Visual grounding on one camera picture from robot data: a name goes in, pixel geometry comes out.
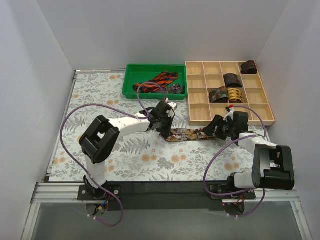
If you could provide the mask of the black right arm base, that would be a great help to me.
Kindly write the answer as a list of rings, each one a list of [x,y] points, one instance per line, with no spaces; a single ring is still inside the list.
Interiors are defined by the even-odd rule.
[[[226,194],[228,192],[227,184],[222,181],[218,181],[214,184],[206,184],[206,188],[215,194]],[[233,195],[228,195],[228,196],[213,196],[213,195],[208,195],[208,197],[211,200],[233,200],[233,201],[242,201],[243,199],[245,200],[255,200],[256,199],[256,194],[255,192],[246,192],[243,194],[233,194]]]

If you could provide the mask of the brown cat print tie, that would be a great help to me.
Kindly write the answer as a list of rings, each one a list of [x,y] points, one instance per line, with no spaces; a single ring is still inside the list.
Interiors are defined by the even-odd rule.
[[[172,128],[171,135],[163,139],[169,143],[192,142],[192,141],[213,141],[213,135],[207,135],[202,128]]]

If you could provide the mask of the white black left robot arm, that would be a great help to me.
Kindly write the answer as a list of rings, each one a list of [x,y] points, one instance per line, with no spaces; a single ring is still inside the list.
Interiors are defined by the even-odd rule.
[[[88,171],[84,182],[90,186],[89,194],[95,200],[106,196],[105,161],[111,155],[117,140],[148,131],[157,131],[165,139],[172,136],[171,126],[177,106],[176,103],[162,100],[156,107],[138,112],[134,117],[107,119],[100,115],[94,119],[81,136],[79,144]]]

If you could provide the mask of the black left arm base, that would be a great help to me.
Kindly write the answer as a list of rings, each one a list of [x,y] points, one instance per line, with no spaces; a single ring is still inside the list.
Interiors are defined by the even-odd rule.
[[[114,195],[116,195],[118,198],[120,198],[122,195],[121,185],[111,184],[111,185],[105,186],[104,188],[107,189],[109,192],[113,193]],[[108,197],[109,197],[109,194],[106,193],[104,190],[101,190],[99,188],[93,191],[86,185],[81,185],[78,189],[78,194],[77,194],[78,201],[102,201],[102,200],[107,200]]]

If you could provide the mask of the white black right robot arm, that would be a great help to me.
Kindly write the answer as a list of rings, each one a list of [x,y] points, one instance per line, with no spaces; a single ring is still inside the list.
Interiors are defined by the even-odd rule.
[[[216,115],[202,132],[220,140],[230,138],[232,143],[253,155],[250,171],[232,173],[226,180],[226,192],[237,199],[245,190],[272,189],[290,191],[295,186],[292,150],[277,145],[249,132],[249,114],[228,110],[225,117]]]

